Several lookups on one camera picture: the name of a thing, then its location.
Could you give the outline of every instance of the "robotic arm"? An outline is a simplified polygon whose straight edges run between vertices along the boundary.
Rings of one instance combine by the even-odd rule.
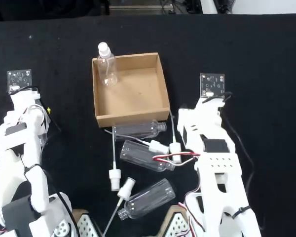
[[[187,215],[197,237],[260,237],[235,145],[221,127],[219,108],[227,95],[224,75],[201,74],[200,80],[195,109],[179,109],[178,131],[185,148],[201,154],[194,166],[201,191],[186,195]]]
[[[2,236],[74,237],[74,224],[59,196],[49,196],[47,178],[40,167],[50,119],[40,103],[39,92],[31,85],[31,70],[8,72],[8,92],[14,110],[7,112],[0,125],[0,224],[5,227]],[[18,186],[26,180],[32,194],[11,202]],[[61,196],[71,211],[68,197]]]

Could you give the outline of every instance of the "cardboard box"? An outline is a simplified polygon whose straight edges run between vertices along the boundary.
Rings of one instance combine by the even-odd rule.
[[[117,56],[119,81],[110,87],[100,82],[96,60],[93,94],[99,127],[168,118],[170,104],[158,53]]]

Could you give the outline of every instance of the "black table surface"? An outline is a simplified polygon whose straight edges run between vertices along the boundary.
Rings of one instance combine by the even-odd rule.
[[[117,196],[108,178],[111,136],[94,117],[91,59],[101,41],[115,55],[158,52],[174,114],[182,104],[196,105],[200,72],[224,73],[226,90],[234,95],[225,113],[255,163],[249,202],[261,225],[265,219],[263,236],[296,236],[296,15],[0,23],[0,124],[12,110],[6,71],[32,69],[34,84],[63,130],[46,147],[42,165],[73,208],[90,211],[103,230]],[[171,137],[168,129],[158,140],[169,144]],[[238,143],[236,148],[246,182],[251,167]],[[161,173],[119,161],[118,166],[121,182],[128,176],[137,181],[133,193],[167,178],[176,198],[138,220],[116,217],[107,236],[155,235],[169,206],[197,184],[192,164]]]

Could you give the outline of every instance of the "clear plastic bottle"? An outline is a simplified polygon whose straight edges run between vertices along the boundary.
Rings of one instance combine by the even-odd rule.
[[[137,219],[175,198],[175,193],[167,179],[162,179],[149,188],[133,195],[118,211],[123,221],[126,218]]]
[[[113,127],[113,131],[116,134],[116,141],[129,139],[119,135],[132,136],[136,138],[152,138],[156,137],[159,132],[164,132],[165,130],[167,130],[167,124],[165,122],[157,122],[155,120],[152,122],[117,125]]]
[[[149,151],[149,147],[137,142],[126,140],[120,152],[120,158],[132,164],[162,172],[166,169],[174,170],[175,166],[165,162],[159,162],[152,159],[153,156],[162,155]]]
[[[107,43],[99,43],[99,56],[97,58],[100,81],[103,85],[112,86],[117,83],[116,58],[111,53]]]

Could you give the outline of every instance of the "bottle cap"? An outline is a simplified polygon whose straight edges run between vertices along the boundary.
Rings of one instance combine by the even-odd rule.
[[[179,153],[181,152],[181,144],[180,142],[173,142],[170,144],[170,152],[172,154],[175,154],[175,153]],[[172,160],[175,164],[181,164],[182,161],[181,161],[181,155],[175,155],[175,156],[172,156]]]
[[[101,42],[98,45],[99,49],[99,55],[101,58],[109,58],[111,55],[110,47],[108,47],[108,44],[105,42]]]
[[[123,187],[121,187],[118,191],[117,196],[124,199],[125,201],[128,201],[135,183],[136,181],[134,179],[127,178]]]
[[[111,191],[119,190],[120,169],[110,169]]]
[[[169,153],[169,147],[162,145],[160,142],[156,140],[151,140],[149,145],[149,151],[156,152],[156,153],[163,153],[166,155]]]

